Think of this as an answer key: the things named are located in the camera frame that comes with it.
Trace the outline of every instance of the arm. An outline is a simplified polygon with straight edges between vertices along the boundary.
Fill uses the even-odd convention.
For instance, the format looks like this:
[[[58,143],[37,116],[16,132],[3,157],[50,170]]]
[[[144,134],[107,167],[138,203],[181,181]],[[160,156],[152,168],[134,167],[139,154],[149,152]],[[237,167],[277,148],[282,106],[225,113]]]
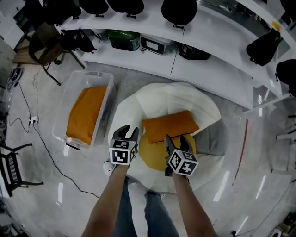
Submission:
[[[113,171],[81,237],[112,236],[127,170],[127,165],[119,165]]]
[[[188,237],[215,237],[208,215],[199,204],[187,179],[173,173],[178,202]]]

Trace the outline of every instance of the clear plastic box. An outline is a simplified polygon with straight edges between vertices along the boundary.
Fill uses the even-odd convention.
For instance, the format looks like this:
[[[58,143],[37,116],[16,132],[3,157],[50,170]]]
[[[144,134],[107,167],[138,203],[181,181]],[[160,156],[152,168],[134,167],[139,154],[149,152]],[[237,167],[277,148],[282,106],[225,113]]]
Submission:
[[[101,145],[105,142],[105,134],[108,119],[116,98],[116,89],[113,83],[114,76],[110,73],[74,71],[66,84],[59,109],[56,114],[52,129],[53,137],[65,142],[75,148],[89,148],[90,146]],[[96,126],[93,131],[91,145],[83,141],[66,136],[68,119],[73,105],[84,88],[108,86],[101,109],[99,111]]]
[[[147,34],[140,34],[140,43],[143,49],[159,55],[169,54],[177,49],[174,41]]]

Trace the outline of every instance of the black chair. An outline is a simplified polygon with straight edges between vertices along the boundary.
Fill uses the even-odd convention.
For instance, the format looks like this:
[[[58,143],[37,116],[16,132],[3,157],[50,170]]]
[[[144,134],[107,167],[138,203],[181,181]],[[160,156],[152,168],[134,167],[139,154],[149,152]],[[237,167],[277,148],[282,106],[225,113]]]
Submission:
[[[39,0],[26,0],[24,15],[36,30],[44,22],[44,12]]]
[[[84,69],[84,65],[77,59],[72,51],[64,50],[60,43],[61,35],[59,31],[52,25],[42,23],[34,32],[29,43],[30,57],[41,65],[45,73],[52,78],[59,86],[60,82],[48,72],[51,63],[61,64],[57,58],[62,53],[69,53],[76,60],[76,62]]]
[[[28,186],[38,186],[38,185],[44,184],[43,182],[41,182],[41,183],[26,182],[26,181],[23,181],[22,177],[20,176],[18,161],[17,161],[17,157],[16,157],[16,155],[18,153],[15,153],[15,152],[26,147],[26,146],[32,146],[32,144],[22,145],[17,148],[10,148],[10,147],[0,144],[0,147],[10,151],[10,153],[8,155],[4,155],[0,151],[0,170],[1,170],[1,174],[3,177],[4,183],[5,183],[5,187],[7,189],[8,195],[10,197],[12,197],[12,191],[18,187],[28,188]],[[6,165],[8,177],[6,175],[4,165]]]

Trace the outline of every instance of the plastic storage bin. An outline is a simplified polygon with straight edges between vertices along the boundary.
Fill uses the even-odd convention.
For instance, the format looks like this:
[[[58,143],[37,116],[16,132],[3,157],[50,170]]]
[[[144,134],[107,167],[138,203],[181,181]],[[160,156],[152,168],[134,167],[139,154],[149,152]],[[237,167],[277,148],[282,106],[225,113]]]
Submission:
[[[135,51],[140,47],[140,34],[136,32],[108,30],[108,38],[115,49]]]
[[[53,137],[65,142],[65,144],[75,148],[89,148],[105,142],[105,134],[108,119],[116,97],[116,89],[113,83],[113,74],[89,71],[74,71],[66,84],[59,109],[56,114]],[[101,109],[99,111],[97,123],[92,135],[91,145],[87,145],[79,139],[66,136],[68,119],[73,105],[84,88],[108,86]]]
[[[159,55],[171,53],[177,49],[176,43],[170,39],[140,34],[141,47]]]

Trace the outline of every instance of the jeans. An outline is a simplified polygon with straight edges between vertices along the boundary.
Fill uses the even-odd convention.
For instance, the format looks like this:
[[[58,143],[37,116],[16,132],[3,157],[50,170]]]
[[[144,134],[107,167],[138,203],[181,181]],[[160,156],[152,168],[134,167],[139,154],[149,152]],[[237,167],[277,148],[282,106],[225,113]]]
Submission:
[[[148,237],[179,237],[179,234],[163,206],[161,196],[153,192],[146,193],[145,219]],[[132,208],[127,180],[124,181],[120,206],[113,231],[114,237],[136,237],[132,219]]]

